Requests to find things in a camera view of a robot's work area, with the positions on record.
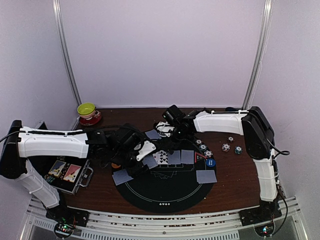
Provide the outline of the orange round blind button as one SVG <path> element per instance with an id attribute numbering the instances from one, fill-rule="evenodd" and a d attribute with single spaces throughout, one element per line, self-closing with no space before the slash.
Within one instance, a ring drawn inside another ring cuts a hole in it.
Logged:
<path id="1" fill-rule="evenodd" d="M 117 164 L 115 164 L 115 163 L 112 163 L 111 166 L 112 166 L 112 168 L 114 168 L 114 169 L 117 169 L 117 168 L 120 167 L 119 165 L 117 165 Z"/>

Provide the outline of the red black triangle marker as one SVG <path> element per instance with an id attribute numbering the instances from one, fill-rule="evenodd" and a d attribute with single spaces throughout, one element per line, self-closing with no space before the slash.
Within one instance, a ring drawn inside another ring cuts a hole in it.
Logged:
<path id="1" fill-rule="evenodd" d="M 207 157 L 199 152 L 194 152 L 194 162 L 197 163 L 197 162 L 200 162 L 202 160 L 206 160 Z"/>

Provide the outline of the blue card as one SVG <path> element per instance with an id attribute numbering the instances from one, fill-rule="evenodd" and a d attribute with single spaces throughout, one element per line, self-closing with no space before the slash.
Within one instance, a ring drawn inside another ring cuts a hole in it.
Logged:
<path id="1" fill-rule="evenodd" d="M 199 184 L 211 184 L 217 182 L 215 170 L 197 170 L 196 181 Z"/>
<path id="2" fill-rule="evenodd" d="M 121 170 L 115 171 L 112 174 L 112 178 L 113 178 L 113 181 L 116 186 L 133 180 L 133 178 L 131 176 L 129 176 L 126 169 L 121 169 Z"/>
<path id="3" fill-rule="evenodd" d="M 158 140 L 162 138 L 155 129 L 146 131 L 145 135 L 152 140 Z"/>

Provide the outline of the ten of clubs card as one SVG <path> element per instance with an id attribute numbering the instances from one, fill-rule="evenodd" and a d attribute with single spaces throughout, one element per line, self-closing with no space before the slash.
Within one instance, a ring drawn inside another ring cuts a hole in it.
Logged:
<path id="1" fill-rule="evenodd" d="M 168 165 L 168 153 L 164 150 L 160 150 L 152 154 L 153 158 L 158 165 Z"/>

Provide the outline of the blue playing card deck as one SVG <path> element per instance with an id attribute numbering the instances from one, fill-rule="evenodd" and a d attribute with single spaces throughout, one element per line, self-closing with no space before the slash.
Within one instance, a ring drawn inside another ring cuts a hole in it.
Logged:
<path id="1" fill-rule="evenodd" d="M 158 162 L 152 155 L 147 155 L 143 158 L 142 163 L 148 166 L 149 169 L 153 169 L 158 166 Z"/>

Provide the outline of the blue round blind button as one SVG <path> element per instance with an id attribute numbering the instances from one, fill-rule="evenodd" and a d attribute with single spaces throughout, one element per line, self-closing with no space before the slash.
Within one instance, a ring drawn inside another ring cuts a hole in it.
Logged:
<path id="1" fill-rule="evenodd" d="M 205 164 L 210 167 L 210 168 L 213 168 L 216 166 L 216 161 L 213 159 L 213 158 L 207 158 L 205 160 Z"/>

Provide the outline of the blue white poker chip stack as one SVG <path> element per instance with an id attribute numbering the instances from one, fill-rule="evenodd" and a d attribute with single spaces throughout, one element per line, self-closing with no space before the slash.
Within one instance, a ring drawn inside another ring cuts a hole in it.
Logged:
<path id="1" fill-rule="evenodd" d="M 221 146 L 221 150 L 223 152 L 228 152 L 231 149 L 231 146 L 228 143 L 223 143 Z"/>

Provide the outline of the green poker chip stack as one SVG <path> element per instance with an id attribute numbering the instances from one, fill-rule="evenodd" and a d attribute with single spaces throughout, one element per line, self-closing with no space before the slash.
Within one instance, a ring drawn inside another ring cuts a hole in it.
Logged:
<path id="1" fill-rule="evenodd" d="M 234 149 L 234 152 L 237 155 L 240 155 L 243 152 L 243 148 L 241 146 L 236 146 L 235 149 Z"/>

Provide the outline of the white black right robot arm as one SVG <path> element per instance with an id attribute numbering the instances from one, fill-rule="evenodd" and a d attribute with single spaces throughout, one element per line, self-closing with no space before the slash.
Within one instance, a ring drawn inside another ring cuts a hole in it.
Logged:
<path id="1" fill-rule="evenodd" d="M 275 144 L 275 132 L 258 106 L 249 110 L 232 108 L 230 111 L 196 109 L 185 114 L 172 105 L 162 114 L 164 123 L 155 128 L 172 141 L 183 141 L 195 133 L 218 132 L 244 137 L 246 153 L 252 158 L 260 187 L 259 207 L 255 215 L 266 221 L 275 215 L 278 203 L 278 168 L 276 158 L 288 156 L 288 150 L 279 150 Z"/>

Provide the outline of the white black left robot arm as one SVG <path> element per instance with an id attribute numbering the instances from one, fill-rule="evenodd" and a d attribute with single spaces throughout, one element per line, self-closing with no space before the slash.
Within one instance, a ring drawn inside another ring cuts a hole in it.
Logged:
<path id="1" fill-rule="evenodd" d="M 50 186 L 32 166 L 30 157 L 72 157 L 75 159 L 106 159 L 130 169 L 138 175 L 142 160 L 156 150 L 156 144 L 145 133 L 129 125 L 110 125 L 98 129 L 72 131 L 35 129 L 14 120 L 1 140 L 0 174 L 13 179 L 36 196 L 61 222 L 72 218 L 54 187 Z"/>

